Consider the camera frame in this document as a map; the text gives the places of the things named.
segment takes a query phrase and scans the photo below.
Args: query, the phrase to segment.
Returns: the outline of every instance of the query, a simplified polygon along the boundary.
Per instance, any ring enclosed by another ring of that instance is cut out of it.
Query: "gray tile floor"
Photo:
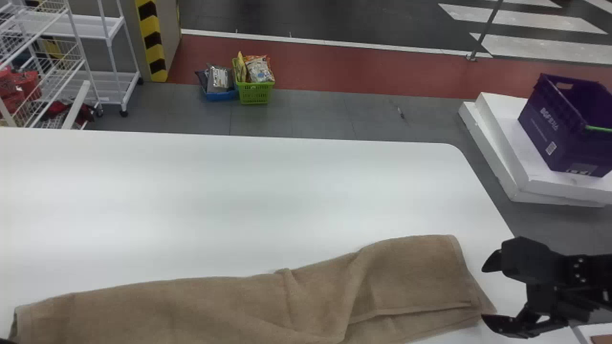
[[[450,143],[464,153],[515,235],[565,254],[612,253],[610,207],[593,209],[514,203],[473,142],[457,110],[463,100],[376,94],[274,90],[267,106],[209,103],[199,86],[146,83],[129,117],[105,106],[90,130],[280,136]],[[406,119],[397,111],[400,107]],[[474,219],[474,226],[479,226]]]

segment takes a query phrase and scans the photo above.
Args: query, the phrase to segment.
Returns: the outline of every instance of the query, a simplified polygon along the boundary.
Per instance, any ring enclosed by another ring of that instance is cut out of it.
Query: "red floor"
[[[560,62],[406,53],[262,40],[183,35],[169,83],[197,84],[206,63],[231,66],[243,54],[268,54],[275,88],[474,99],[480,92],[527,97],[540,73],[599,81],[612,91],[612,67]]]

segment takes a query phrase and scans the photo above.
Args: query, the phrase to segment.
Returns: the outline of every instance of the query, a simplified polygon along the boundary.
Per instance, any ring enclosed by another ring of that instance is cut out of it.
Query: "white foam board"
[[[551,171],[518,117],[527,100],[481,93],[476,108],[522,191],[612,204],[612,173],[605,177]]]
[[[476,108],[476,104],[474,102],[464,102],[459,109],[459,115],[466,124],[466,127],[476,142],[476,145],[482,152],[482,155],[487,160],[491,170],[493,170],[493,173],[501,184],[502,189],[504,189],[506,195],[508,195],[508,198],[510,198],[512,201],[597,208],[604,206],[603,203],[540,195],[537,193],[520,190],[510,172],[508,163],[502,158],[499,148],[491,138],[490,131],[487,129],[486,125],[484,125],[482,117]]]

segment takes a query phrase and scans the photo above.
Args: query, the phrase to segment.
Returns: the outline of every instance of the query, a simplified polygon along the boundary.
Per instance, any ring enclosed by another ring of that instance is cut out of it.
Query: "purple plastic basket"
[[[540,74],[518,118],[553,171],[612,171],[612,94],[598,82]]]

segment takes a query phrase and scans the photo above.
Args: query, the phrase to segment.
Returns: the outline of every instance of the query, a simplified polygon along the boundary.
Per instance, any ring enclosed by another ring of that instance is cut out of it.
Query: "green basket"
[[[240,94],[240,103],[243,105],[249,104],[267,104],[270,99],[270,91],[274,87],[274,81],[269,83],[239,83],[236,70],[238,58],[231,60],[234,66],[234,84],[238,87]]]

